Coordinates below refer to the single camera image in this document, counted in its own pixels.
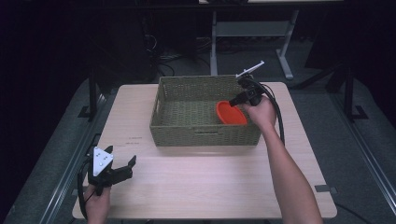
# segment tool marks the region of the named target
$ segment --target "forearm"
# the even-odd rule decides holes
[[[322,223],[315,195],[274,126],[261,129],[284,223]]]

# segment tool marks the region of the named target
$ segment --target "human hand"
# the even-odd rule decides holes
[[[256,106],[243,104],[242,107],[247,111],[251,120],[263,131],[274,128],[276,123],[276,112],[270,99],[263,95],[262,100]]]
[[[84,194],[86,201],[85,209],[87,211],[87,219],[89,224],[106,223],[108,210],[110,209],[110,190],[111,188],[103,188],[101,196],[97,196],[95,192],[96,186],[89,185]]]

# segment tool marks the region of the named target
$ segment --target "wooden table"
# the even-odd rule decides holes
[[[286,147],[308,179],[323,217],[335,217],[329,192],[289,91],[272,88],[284,120]],[[157,84],[119,89],[99,142],[114,146],[113,168],[137,156],[134,177],[112,187],[108,217],[122,219],[281,218],[266,146],[156,147],[149,123]],[[73,216],[83,218],[78,203]]]

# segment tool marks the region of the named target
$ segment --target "wicker basket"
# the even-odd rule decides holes
[[[150,130],[157,147],[253,146],[259,128],[248,114],[247,125],[222,124],[216,103],[241,92],[235,76],[161,77]]]

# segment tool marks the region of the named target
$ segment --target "human arm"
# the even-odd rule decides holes
[[[243,107],[262,131],[267,145],[275,194],[284,223],[323,223],[308,181],[276,132],[276,112],[270,100],[263,96],[257,106]]]
[[[110,188],[103,188],[101,196],[94,191],[95,186],[90,184],[84,194],[88,224],[104,224],[110,209]]]

